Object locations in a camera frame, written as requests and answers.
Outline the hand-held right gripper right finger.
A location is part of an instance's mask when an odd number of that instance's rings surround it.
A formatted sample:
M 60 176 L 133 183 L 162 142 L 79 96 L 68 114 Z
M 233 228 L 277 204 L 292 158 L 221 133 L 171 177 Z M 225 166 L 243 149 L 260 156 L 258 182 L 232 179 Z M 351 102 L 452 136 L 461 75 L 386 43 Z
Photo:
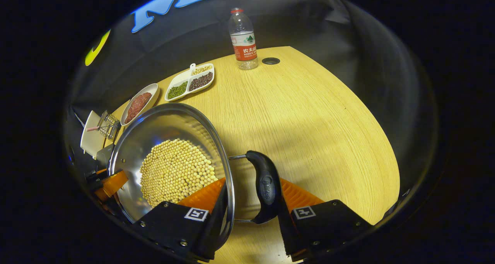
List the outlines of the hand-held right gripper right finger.
M 278 222 L 286 254 L 293 262 L 334 253 L 373 228 L 339 199 L 324 202 L 281 179 Z

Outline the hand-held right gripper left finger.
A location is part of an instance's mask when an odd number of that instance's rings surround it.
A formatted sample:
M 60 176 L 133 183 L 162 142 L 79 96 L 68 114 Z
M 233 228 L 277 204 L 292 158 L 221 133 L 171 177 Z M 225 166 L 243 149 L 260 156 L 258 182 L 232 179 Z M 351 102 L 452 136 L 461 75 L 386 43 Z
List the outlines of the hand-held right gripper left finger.
M 131 228 L 181 262 L 210 262 L 229 237 L 228 205 L 226 182 L 221 178 L 180 204 L 159 203 Z

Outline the stainless steel pot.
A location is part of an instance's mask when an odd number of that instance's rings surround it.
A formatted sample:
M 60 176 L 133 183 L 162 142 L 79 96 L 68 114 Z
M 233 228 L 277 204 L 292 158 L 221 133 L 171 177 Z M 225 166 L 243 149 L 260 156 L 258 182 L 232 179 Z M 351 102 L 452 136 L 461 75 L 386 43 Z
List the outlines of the stainless steel pot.
M 220 171 L 227 176 L 229 234 L 233 229 L 234 183 L 229 162 L 246 158 L 255 167 L 255 186 L 261 210 L 251 222 L 261 225 L 275 218 L 282 203 L 282 188 L 274 163 L 266 155 L 248 151 L 237 156 L 228 156 L 212 123 L 200 111 L 181 103 L 169 103 L 156 106 L 134 121 L 124 132 L 113 150 L 109 164 L 111 175 L 125 172 L 127 183 L 116 195 L 123 214 L 131 226 L 154 206 L 150 206 L 141 192 L 138 181 L 139 167 L 147 152 L 166 140 L 184 137 L 193 144 L 202 146 L 213 163 L 219 164 Z

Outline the white toaster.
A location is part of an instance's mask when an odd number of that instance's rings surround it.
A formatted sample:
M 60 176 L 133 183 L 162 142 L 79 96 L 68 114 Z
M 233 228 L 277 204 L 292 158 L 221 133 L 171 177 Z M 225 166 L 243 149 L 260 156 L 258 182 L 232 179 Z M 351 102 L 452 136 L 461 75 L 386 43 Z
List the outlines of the white toaster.
M 89 154 L 93 159 L 97 158 L 97 153 L 103 148 L 104 136 L 98 130 L 88 129 L 96 127 L 100 119 L 101 117 L 96 112 L 90 112 L 80 141 L 80 148 L 83 153 Z

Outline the pile of yellow soybeans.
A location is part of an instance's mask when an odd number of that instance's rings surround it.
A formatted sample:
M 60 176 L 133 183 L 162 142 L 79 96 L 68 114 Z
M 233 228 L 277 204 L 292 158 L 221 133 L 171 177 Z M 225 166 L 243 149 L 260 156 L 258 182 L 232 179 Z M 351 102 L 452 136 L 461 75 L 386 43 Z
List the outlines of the pile of yellow soybeans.
M 139 168 L 143 198 L 150 206 L 161 202 L 186 204 L 191 196 L 209 186 L 221 188 L 225 179 L 217 175 L 202 146 L 185 139 L 155 145 Z

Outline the small brown meat slice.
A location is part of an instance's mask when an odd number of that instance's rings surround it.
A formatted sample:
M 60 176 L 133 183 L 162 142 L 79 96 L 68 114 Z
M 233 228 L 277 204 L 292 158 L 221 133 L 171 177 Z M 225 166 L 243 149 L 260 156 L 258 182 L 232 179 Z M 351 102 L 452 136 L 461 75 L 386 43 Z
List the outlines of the small brown meat slice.
M 138 114 L 138 112 L 140 112 L 140 111 L 141 111 L 141 107 L 139 105 L 131 106 L 127 111 L 127 117 L 124 121 L 124 124 L 127 124 L 131 120 L 133 120 L 136 117 L 136 115 Z

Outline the large brown meat slice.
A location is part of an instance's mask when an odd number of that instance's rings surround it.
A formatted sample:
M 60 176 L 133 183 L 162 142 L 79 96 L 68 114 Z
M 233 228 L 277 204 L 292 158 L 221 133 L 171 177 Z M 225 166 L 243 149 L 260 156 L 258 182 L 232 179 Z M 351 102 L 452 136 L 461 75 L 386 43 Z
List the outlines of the large brown meat slice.
M 151 96 L 152 94 L 149 92 L 145 92 L 139 95 L 134 99 L 133 103 L 131 104 L 131 108 L 133 110 L 140 112 L 143 109 L 143 107 L 145 107 L 147 102 L 151 99 Z

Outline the white oval plate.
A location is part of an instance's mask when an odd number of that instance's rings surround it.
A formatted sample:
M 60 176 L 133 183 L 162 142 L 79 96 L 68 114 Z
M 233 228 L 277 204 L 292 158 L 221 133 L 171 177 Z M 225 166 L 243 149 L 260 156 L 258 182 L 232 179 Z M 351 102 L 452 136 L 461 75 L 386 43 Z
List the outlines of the white oval plate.
M 145 92 L 149 92 L 149 93 L 152 94 L 151 99 L 147 102 L 147 104 L 145 105 L 145 107 L 143 107 L 143 109 L 140 112 L 138 112 L 138 114 L 136 115 L 136 117 L 133 120 L 131 120 L 127 124 L 124 124 L 124 121 L 125 121 L 125 119 L 127 117 L 127 111 L 131 107 L 131 104 L 133 103 L 134 99 L 136 97 L 138 97 L 139 95 L 145 93 Z M 131 123 L 133 123 L 134 121 L 136 121 L 142 114 L 144 114 L 147 110 L 151 109 L 155 105 L 157 99 L 159 98 L 159 93 L 160 93 L 160 88 L 159 88 L 159 86 L 158 86 L 157 83 L 154 83 L 154 84 L 150 84 L 150 85 L 146 86 L 141 91 L 139 91 L 137 94 L 135 94 L 130 99 L 130 101 L 126 105 L 124 111 L 122 112 L 122 116 L 120 118 L 120 124 L 121 124 L 121 126 L 122 127 L 129 126 Z

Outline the pile of green mung beans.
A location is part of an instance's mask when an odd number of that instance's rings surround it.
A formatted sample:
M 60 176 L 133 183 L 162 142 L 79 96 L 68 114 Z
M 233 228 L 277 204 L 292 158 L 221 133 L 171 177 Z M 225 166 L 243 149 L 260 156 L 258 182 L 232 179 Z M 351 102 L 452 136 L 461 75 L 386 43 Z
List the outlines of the pile of green mung beans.
M 184 94 L 186 92 L 187 85 L 188 85 L 188 81 L 183 81 L 180 84 L 177 84 L 176 86 L 172 86 L 168 90 L 168 94 L 166 95 L 166 98 L 168 100 L 172 100 L 172 99 Z

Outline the white divided dish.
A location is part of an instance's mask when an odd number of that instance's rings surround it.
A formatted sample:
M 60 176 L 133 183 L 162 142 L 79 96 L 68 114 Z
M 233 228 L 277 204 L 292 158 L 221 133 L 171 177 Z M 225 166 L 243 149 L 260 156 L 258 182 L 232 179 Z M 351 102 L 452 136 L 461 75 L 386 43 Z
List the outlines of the white divided dish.
M 197 68 L 197 67 L 203 67 L 203 66 L 209 66 L 209 65 L 212 66 L 212 68 L 210 70 L 207 70 L 205 72 L 202 72 L 202 73 L 200 73 L 198 75 L 191 76 L 191 72 L 193 70 L 195 70 L 195 68 Z M 205 85 L 203 87 L 200 87 L 200 88 L 197 88 L 194 91 L 189 91 L 189 85 L 191 84 L 191 80 L 194 79 L 194 78 L 196 78 L 196 77 L 198 77 L 198 76 L 204 75 L 207 72 L 212 72 L 213 73 L 213 79 L 207 85 Z M 168 101 L 168 102 L 177 101 L 177 100 L 180 100 L 181 98 L 186 97 L 189 94 L 198 93 L 200 91 L 203 91 L 203 90 L 207 89 L 212 84 L 212 82 L 214 81 L 214 79 L 215 79 L 215 68 L 214 68 L 214 65 L 212 63 L 204 63 L 203 65 L 200 65 L 200 66 L 197 66 L 196 64 L 192 63 L 190 65 L 190 67 L 189 67 L 189 70 L 186 70 L 184 72 L 181 72 L 180 74 L 176 75 L 172 79 L 172 81 L 170 82 L 170 84 L 169 84 L 169 86 L 167 88 L 167 91 L 166 91 L 166 94 L 165 94 L 165 98 L 164 99 L 165 99 L 165 101 Z M 183 81 L 188 81 L 186 92 L 184 94 L 182 94 L 182 95 L 180 95 L 180 96 L 172 99 L 172 100 L 168 100 L 166 98 L 166 95 L 168 94 L 168 90 L 172 86 L 176 86 L 177 84 L 180 84 Z

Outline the pile of dark red beans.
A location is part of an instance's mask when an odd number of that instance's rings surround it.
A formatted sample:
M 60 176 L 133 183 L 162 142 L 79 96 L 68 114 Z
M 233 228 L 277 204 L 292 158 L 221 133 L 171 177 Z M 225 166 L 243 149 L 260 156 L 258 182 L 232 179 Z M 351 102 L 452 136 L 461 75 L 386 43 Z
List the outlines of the pile of dark red beans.
M 204 75 L 198 76 L 191 80 L 189 91 L 194 91 L 197 88 L 207 85 L 213 79 L 213 73 L 207 72 Z

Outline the clear plastic water bottle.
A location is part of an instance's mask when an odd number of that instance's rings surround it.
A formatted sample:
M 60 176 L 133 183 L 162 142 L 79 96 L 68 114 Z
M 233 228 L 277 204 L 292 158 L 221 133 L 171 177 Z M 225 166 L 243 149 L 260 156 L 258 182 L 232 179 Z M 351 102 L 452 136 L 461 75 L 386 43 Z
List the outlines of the clear plastic water bottle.
M 228 32 L 233 45 L 237 66 L 241 70 L 258 67 L 258 51 L 255 44 L 254 26 L 244 10 L 235 7 L 230 11 Z

